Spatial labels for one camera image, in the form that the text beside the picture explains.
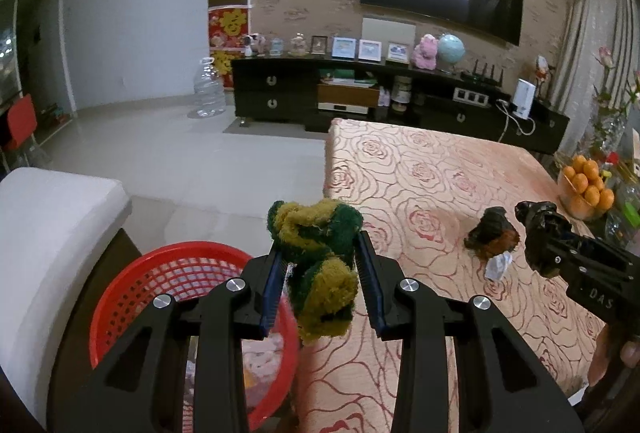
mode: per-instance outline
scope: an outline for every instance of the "flower vase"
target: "flower vase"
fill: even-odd
[[[593,96],[589,123],[578,142],[576,153],[604,163],[609,154],[618,149],[627,117],[625,110],[610,108],[605,96]]]

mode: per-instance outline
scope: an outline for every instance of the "glass bowl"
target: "glass bowl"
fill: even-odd
[[[592,206],[582,195],[578,194],[574,185],[571,184],[571,181],[562,171],[558,174],[558,191],[562,207],[577,220],[590,222],[591,220],[599,219],[606,213],[606,211]]]

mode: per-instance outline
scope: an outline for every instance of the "tv stand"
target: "tv stand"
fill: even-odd
[[[504,130],[505,115],[495,106],[498,99],[511,96],[500,89],[486,88],[465,81],[459,74],[427,71],[411,65],[344,60],[308,55],[306,57],[250,57],[232,61],[236,116],[241,126],[249,120],[303,124],[310,132],[327,132],[333,118],[382,121],[415,126],[450,134],[498,140]],[[345,105],[368,106],[366,115],[318,109],[326,99],[321,85],[321,70],[354,70],[356,75],[372,73],[378,84],[360,92],[345,92]],[[412,102],[404,114],[381,118],[377,109],[379,86],[391,89],[395,76],[411,77]],[[488,96],[487,106],[453,100],[456,88],[473,90]],[[531,152],[554,153],[564,136],[569,119],[534,102],[530,115],[536,130],[524,136],[509,124],[502,142]]]

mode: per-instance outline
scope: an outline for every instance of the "doorway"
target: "doorway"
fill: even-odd
[[[74,102],[65,73],[61,0],[18,0],[17,55],[22,94],[31,94],[42,144],[69,123]]]

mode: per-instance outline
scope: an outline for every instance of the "floral tablecloth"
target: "floral tablecloth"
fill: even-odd
[[[560,279],[532,272],[522,243],[499,283],[485,280],[480,261],[463,245],[487,207],[505,207],[524,239],[515,204],[557,201],[556,184],[525,150],[428,130],[335,120],[326,148],[325,194],[362,212],[378,254],[398,259],[405,275],[454,299],[486,294],[566,394],[582,386],[602,323],[565,296]],[[588,233],[581,222],[574,223],[578,232]],[[458,431],[452,343],[447,347],[449,428]],[[358,296],[347,336],[303,349],[296,392],[300,432],[389,431],[400,357],[399,342],[376,338]]]

